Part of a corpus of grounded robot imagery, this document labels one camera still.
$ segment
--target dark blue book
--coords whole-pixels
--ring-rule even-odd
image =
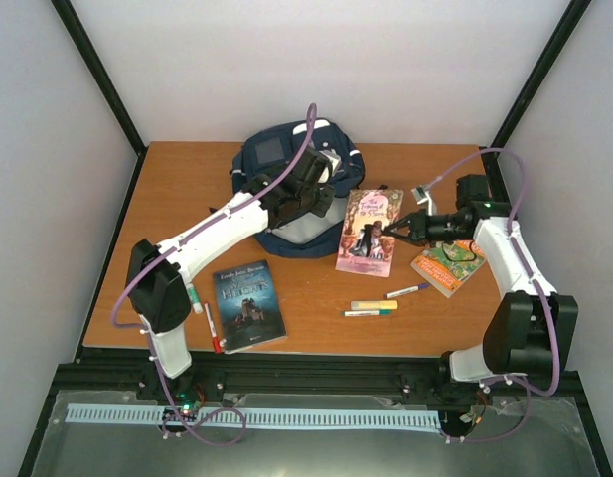
[[[266,260],[214,273],[214,287],[225,353],[286,336]]]

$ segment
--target wooden table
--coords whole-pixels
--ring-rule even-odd
[[[156,243],[186,230],[205,217],[209,207],[219,207],[230,199],[229,170],[239,148],[238,143],[151,144],[83,339],[84,346],[146,347],[145,338],[138,332],[117,330],[109,324],[111,308],[124,287],[131,248],[141,239]],[[409,192],[413,186],[429,182],[477,147],[361,144],[360,149],[367,166],[366,180],[361,187],[369,189],[387,184],[404,190],[401,211],[404,215],[417,209]],[[454,211],[455,180],[471,173],[484,173],[480,160],[471,161],[433,189],[439,211]],[[248,238],[212,262],[196,277],[194,284],[201,300],[209,301],[213,310],[217,310],[213,272],[268,260],[288,338],[259,346],[255,351],[436,356],[446,350],[480,343],[500,302],[487,264],[449,299],[430,288],[399,297],[398,310],[389,316],[342,316],[352,300],[383,299],[388,291],[421,282],[409,266],[420,252],[420,248],[398,242],[390,278],[378,278],[336,271],[334,255],[312,260],[269,255],[254,238]],[[137,320],[126,301],[119,321]],[[204,314],[191,314],[185,330],[190,349],[211,350]]]

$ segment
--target black wire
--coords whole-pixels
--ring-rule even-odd
[[[452,260],[449,257],[449,255],[447,254],[447,252],[445,251],[445,242],[444,241],[441,242],[441,251],[445,255],[445,258],[447,258],[447,260],[451,261],[452,263],[466,263],[466,262],[470,262],[470,261],[476,261],[478,259],[478,255],[474,252],[474,250],[472,250],[472,245],[473,244],[474,244],[474,241],[470,240],[470,242],[469,242],[469,251],[474,256],[472,258],[468,258],[466,260]]]

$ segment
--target book cover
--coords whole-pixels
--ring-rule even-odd
[[[286,336],[266,260],[214,273],[225,353]]]
[[[424,250],[412,268],[449,298],[483,263],[485,255],[472,240],[457,240]]]
[[[348,208],[337,253],[336,269],[389,277],[394,254],[394,237],[382,235],[401,210],[403,191],[355,190]]]

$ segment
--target navy blue backpack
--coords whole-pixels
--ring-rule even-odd
[[[306,123],[296,121],[265,129],[248,138],[233,159],[233,192],[240,191],[248,178],[287,164],[305,136]],[[336,253],[344,224],[346,198],[366,175],[361,152],[334,122],[317,119],[311,142],[318,151],[331,151],[341,158],[337,173],[329,181],[335,188],[335,200],[325,218],[309,213],[286,226],[257,234],[257,241],[274,255],[319,258]]]

